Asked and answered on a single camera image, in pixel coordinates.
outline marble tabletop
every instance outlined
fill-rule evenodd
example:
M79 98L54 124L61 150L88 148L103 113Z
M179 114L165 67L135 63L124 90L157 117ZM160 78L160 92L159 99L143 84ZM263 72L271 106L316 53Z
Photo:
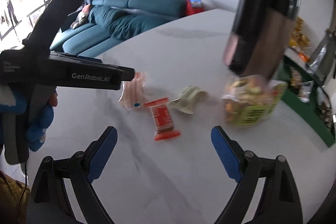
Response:
M123 109L118 103L121 90L59 87L59 105L46 142L30 154L30 185L43 157L70 157L85 150L107 126L114 126L117 145L101 177L93 182L112 220L116 224L211 224L236 186L211 143L211 129L220 125L244 150L252 150L259 157L287 158L307 222L335 180L336 148L328 149L283 102L270 118L252 127L235 128L225 123L220 97L228 69L222 54L234 17L234 13L220 9L185 17L142 33L100 56L104 63L146 71L151 85L171 100L188 85L209 93L193 115L170 109L180 137L154 141L151 113ZM244 222L254 215L263 182L259 180ZM85 223L68 180L66 186L77 220Z

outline pillow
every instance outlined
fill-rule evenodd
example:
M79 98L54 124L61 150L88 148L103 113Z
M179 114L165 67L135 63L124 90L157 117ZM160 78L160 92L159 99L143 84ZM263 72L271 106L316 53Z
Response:
M89 16L88 12L83 12L83 10L80 11L76 20L70 25L70 28L76 29L79 26L82 26L83 24L87 23L88 16Z
M82 12L88 13L91 10L91 4L85 5L82 9Z
M127 12L123 10L108 6L94 6L89 14L89 22L108 30L113 22L126 14Z
M112 37L127 40L169 21L164 18L146 15L126 15L113 22L109 31Z

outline cable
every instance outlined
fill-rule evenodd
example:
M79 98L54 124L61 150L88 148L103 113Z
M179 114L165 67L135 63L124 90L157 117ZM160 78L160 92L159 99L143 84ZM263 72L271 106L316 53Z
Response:
M20 209L20 204L21 204L21 201L22 201L23 195L25 194L26 189L27 189L27 162L25 162L25 187L21 193L19 203L17 204L17 210Z

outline candy packet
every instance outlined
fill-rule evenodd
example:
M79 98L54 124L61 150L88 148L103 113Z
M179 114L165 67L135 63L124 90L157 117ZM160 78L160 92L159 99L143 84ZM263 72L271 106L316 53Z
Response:
M154 135L154 140L156 141L170 139L181 135L181 132L174 128L173 121L167 108L168 103L168 98L162 98L144 105L145 107L149 107L152 112L156 127Z

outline blue glove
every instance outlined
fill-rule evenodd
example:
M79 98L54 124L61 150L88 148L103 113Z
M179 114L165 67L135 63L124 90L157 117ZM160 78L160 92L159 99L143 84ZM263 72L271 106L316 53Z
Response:
M7 85L0 85L0 144L3 144L2 115L3 112L13 112L22 114L26 111L26 98L11 90ZM39 116L32 122L26 132L26 139L29 142L29 148L37 151L45 141L45 132L50 127L54 119L53 107L47 104L41 110Z

